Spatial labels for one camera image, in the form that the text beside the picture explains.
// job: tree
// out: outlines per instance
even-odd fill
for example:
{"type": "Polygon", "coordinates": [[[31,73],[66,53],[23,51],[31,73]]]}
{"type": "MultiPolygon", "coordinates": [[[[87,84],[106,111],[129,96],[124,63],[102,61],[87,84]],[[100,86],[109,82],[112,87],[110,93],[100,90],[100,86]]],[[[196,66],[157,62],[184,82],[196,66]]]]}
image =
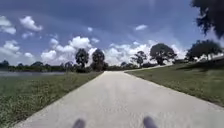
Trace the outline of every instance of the tree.
{"type": "Polygon", "coordinates": [[[30,67],[32,68],[33,71],[41,72],[43,71],[44,64],[40,61],[36,61],[30,67]]]}
{"type": "Polygon", "coordinates": [[[46,69],[47,71],[51,71],[51,70],[52,70],[52,69],[51,69],[51,65],[49,65],[49,64],[45,64],[44,67],[45,67],[45,69],[46,69]]]}
{"type": "Polygon", "coordinates": [[[2,61],[1,67],[3,67],[3,68],[9,67],[9,62],[7,60],[2,61]]]}
{"type": "Polygon", "coordinates": [[[169,46],[159,43],[152,46],[150,56],[151,60],[156,60],[159,65],[164,65],[164,60],[169,61],[170,59],[175,59],[177,54],[169,46]]]}
{"type": "Polygon", "coordinates": [[[126,65],[127,65],[126,62],[122,62],[122,63],[121,63],[121,67],[125,67],[126,65]]]}
{"type": "Polygon", "coordinates": [[[224,36],[224,0],[193,0],[192,7],[199,8],[196,21],[204,34],[212,29],[218,38],[224,36]]]}
{"type": "Polygon", "coordinates": [[[137,64],[139,64],[139,67],[141,67],[144,60],[146,59],[146,54],[143,51],[138,51],[137,54],[135,54],[135,57],[131,58],[131,61],[136,62],[137,64]]]}
{"type": "Polygon", "coordinates": [[[66,71],[72,71],[72,68],[73,68],[73,63],[71,61],[65,63],[65,69],[66,71]]]}
{"type": "Polygon", "coordinates": [[[24,65],[23,65],[22,63],[19,63],[19,64],[17,65],[17,69],[18,69],[18,70],[23,70],[23,68],[24,68],[24,65]]]}
{"type": "Polygon", "coordinates": [[[89,54],[85,49],[81,48],[76,53],[75,59],[77,64],[81,64],[81,68],[85,68],[85,64],[87,64],[89,61],[89,54]]]}
{"type": "Polygon", "coordinates": [[[92,66],[94,67],[94,69],[97,71],[101,71],[104,66],[104,60],[105,60],[104,53],[100,49],[97,49],[92,54],[92,59],[93,59],[92,66]]]}
{"type": "Polygon", "coordinates": [[[212,58],[213,54],[217,55],[219,53],[222,53],[222,48],[218,43],[214,42],[213,40],[198,40],[195,44],[192,45],[191,49],[188,50],[186,57],[189,60],[192,60],[192,58],[200,58],[201,56],[205,55],[208,60],[209,55],[212,58]]]}

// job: grass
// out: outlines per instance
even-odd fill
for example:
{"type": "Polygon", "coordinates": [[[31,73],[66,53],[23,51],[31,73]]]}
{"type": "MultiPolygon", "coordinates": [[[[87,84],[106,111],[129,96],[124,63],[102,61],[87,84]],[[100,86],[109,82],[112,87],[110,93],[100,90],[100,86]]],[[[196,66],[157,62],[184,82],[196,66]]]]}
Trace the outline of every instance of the grass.
{"type": "Polygon", "coordinates": [[[214,68],[205,62],[128,73],[224,107],[223,67],[214,68]]]}
{"type": "Polygon", "coordinates": [[[0,77],[0,128],[12,127],[99,74],[0,77]]]}

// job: concrete path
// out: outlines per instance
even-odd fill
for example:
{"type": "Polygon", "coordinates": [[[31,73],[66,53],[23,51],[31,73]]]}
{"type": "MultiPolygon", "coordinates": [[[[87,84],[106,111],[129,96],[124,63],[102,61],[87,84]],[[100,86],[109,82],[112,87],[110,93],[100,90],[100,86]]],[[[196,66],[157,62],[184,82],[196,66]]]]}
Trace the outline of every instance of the concrete path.
{"type": "Polygon", "coordinates": [[[15,128],[143,128],[146,125],[224,128],[224,109],[123,72],[105,72],[15,128]]]}

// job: lake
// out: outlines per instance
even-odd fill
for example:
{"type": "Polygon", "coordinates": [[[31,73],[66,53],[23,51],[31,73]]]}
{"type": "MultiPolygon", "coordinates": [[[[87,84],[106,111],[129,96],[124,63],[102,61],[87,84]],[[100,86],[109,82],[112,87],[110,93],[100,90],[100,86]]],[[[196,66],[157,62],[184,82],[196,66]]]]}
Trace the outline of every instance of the lake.
{"type": "Polygon", "coordinates": [[[44,75],[63,75],[64,72],[8,72],[0,71],[1,76],[44,76],[44,75]]]}

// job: bush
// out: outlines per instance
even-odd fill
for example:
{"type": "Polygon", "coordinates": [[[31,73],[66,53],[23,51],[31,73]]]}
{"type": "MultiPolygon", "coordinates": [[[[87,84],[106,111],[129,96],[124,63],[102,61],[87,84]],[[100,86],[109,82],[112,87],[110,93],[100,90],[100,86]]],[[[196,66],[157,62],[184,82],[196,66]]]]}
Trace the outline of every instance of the bush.
{"type": "Polygon", "coordinates": [[[184,59],[177,59],[173,61],[173,64],[185,64],[185,63],[188,63],[188,61],[184,59]]]}
{"type": "Polygon", "coordinates": [[[81,66],[76,67],[77,73],[89,73],[91,71],[90,67],[82,68],[81,66]]]}
{"type": "Polygon", "coordinates": [[[157,66],[158,64],[151,64],[151,63],[144,63],[142,65],[142,68],[150,68],[150,67],[155,67],[157,66]]]}

